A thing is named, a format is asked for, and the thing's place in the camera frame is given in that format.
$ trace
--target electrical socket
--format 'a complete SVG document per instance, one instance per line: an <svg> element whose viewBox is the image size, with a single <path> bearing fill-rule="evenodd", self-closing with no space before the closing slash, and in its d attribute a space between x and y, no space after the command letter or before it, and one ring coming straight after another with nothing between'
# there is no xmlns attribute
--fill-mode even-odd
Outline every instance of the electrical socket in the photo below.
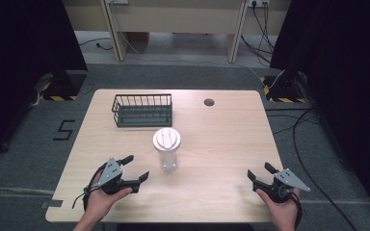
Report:
<svg viewBox="0 0 370 231"><path fill-rule="evenodd" d="M249 0L248 7L253 7L253 1L256 1L257 8L264 8L264 3L267 3L267 6L270 4L270 0Z"/></svg>

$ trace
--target gray carpet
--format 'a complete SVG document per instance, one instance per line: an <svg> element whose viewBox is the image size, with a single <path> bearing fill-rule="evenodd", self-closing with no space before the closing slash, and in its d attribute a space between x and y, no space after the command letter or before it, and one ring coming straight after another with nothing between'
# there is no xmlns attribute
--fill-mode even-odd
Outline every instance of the gray carpet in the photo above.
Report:
<svg viewBox="0 0 370 231"><path fill-rule="evenodd" d="M259 76L277 70L257 68ZM345 219L315 187L299 157L317 185L336 202L357 230L370 230L370 200L355 174L340 163L339 155L315 110L305 115L295 131L292 126L310 103L268 102L261 84L243 67L104 65L90 64L88 76L75 101L41 101L18 124L10 150L0 153L0 230L71 230L74 223L45 220L44 202L51 198L78 134L93 93L98 89L193 89L258 90L269 116L280 158L312 192L303 192L305 214L298 230L352 230ZM54 141L73 130L68 141ZM107 230L116 226L107 224ZM254 223L254 230L275 230L271 223Z"/></svg>

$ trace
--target power outlet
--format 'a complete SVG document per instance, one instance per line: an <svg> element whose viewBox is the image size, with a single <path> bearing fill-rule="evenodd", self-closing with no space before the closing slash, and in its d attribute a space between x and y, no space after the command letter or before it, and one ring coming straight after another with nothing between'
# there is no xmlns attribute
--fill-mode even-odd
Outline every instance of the power outlet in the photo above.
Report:
<svg viewBox="0 0 370 231"><path fill-rule="evenodd" d="M269 4L270 4L270 0L249 0L248 7L250 7L250 8L253 7L253 1L256 2L256 7L257 8L264 8L266 3L267 3L267 6L269 6Z"/></svg>

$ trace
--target hand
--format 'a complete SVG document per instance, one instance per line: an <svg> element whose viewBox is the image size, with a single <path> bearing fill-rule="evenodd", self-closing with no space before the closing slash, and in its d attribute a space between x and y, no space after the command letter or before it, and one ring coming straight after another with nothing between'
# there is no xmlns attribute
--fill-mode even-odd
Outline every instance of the hand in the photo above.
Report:
<svg viewBox="0 0 370 231"><path fill-rule="evenodd" d="M102 171L98 172L94 182L100 180ZM123 199L132 193L131 188L123 189L115 194L107 194L103 190L92 191L87 204L85 214L77 223L74 231L93 230L94 227L110 212L111 207L116 201Z"/></svg>
<svg viewBox="0 0 370 231"><path fill-rule="evenodd" d="M265 192L260 189L256 190L257 194L269 208L272 215L272 223L278 231L294 231L298 208L292 199L284 203L275 203ZM299 196L300 190L294 189L293 193Z"/></svg>

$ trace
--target cup lid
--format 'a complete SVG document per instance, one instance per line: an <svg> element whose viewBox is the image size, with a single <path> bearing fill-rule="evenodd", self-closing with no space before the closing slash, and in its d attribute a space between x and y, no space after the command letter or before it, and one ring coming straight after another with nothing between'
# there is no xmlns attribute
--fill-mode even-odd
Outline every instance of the cup lid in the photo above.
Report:
<svg viewBox="0 0 370 231"><path fill-rule="evenodd" d="M154 134L153 142L158 151L174 152L181 144L181 137L173 128L161 128Z"/></svg>

